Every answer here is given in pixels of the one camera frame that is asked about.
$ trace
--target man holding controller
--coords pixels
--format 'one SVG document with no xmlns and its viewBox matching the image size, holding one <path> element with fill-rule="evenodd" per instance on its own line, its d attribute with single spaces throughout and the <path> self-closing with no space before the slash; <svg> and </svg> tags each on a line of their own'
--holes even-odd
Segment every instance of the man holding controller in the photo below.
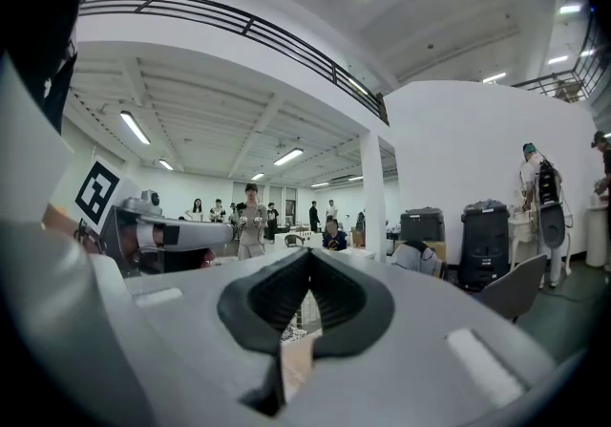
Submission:
<svg viewBox="0 0 611 427">
<path fill-rule="evenodd" d="M 240 217 L 242 236 L 238 249 L 238 259 L 243 261 L 251 257 L 265 255 L 263 232 L 267 226 L 267 209 L 257 200 L 259 188 L 254 182 L 246 185 L 246 208 Z"/>
</svg>

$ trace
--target white shirt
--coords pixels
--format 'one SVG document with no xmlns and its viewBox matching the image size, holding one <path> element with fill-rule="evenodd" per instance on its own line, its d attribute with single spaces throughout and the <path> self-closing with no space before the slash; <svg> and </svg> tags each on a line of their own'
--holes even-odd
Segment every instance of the white shirt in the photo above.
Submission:
<svg viewBox="0 0 611 427">
<path fill-rule="evenodd" d="M 332 216 L 333 218 L 337 218 L 337 206 L 329 205 L 329 207 L 327 208 L 327 216 Z"/>
<path fill-rule="evenodd" d="M 535 183 L 535 179 L 537 178 L 537 174 L 542 162 L 543 157 L 541 156 L 541 154 L 534 154 L 528 162 L 525 162 L 522 165 L 522 168 L 520 170 L 520 176 L 524 185 L 528 183 Z"/>
</svg>

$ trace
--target seated person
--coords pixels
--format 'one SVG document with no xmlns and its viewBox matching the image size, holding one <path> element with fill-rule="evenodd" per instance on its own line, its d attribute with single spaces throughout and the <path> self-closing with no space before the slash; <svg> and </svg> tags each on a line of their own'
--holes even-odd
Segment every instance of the seated person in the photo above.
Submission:
<svg viewBox="0 0 611 427">
<path fill-rule="evenodd" d="M 348 240 L 345 232 L 339 230 L 337 220 L 331 218 L 327 220 L 327 233 L 323 238 L 323 247 L 328 250 L 346 250 L 348 248 Z"/>
</svg>

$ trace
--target cardboard box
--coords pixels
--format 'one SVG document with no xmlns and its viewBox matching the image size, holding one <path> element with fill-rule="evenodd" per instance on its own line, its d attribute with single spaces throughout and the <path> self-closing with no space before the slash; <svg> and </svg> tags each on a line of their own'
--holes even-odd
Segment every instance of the cardboard box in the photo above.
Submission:
<svg viewBox="0 0 611 427">
<path fill-rule="evenodd" d="M 404 241 L 400 240 L 394 243 L 394 250 L 396 250 L 400 245 L 403 244 Z M 444 263 L 446 261 L 446 243 L 445 242 L 425 242 L 427 246 L 429 246 L 437 257 L 441 259 Z"/>
</svg>

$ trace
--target white pillar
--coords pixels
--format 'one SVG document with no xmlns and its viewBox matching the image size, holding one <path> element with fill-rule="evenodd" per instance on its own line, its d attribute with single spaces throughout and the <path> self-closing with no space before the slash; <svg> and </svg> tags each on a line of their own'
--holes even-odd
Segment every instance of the white pillar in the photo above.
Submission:
<svg viewBox="0 0 611 427">
<path fill-rule="evenodd" d="M 284 222 L 286 221 L 286 188 L 283 186 L 282 191 L 281 191 L 281 197 L 280 197 L 280 221 L 282 222 L 282 225 L 284 225 Z"/>
<path fill-rule="evenodd" d="M 377 135 L 362 135 L 361 165 L 363 166 L 363 193 L 365 195 L 366 248 L 375 253 L 375 259 L 386 261 L 386 208 L 384 207 L 384 180 L 382 158 Z"/>
<path fill-rule="evenodd" d="M 270 203 L 269 200 L 269 184 L 266 184 L 263 188 L 263 203 L 267 206 Z"/>
</svg>

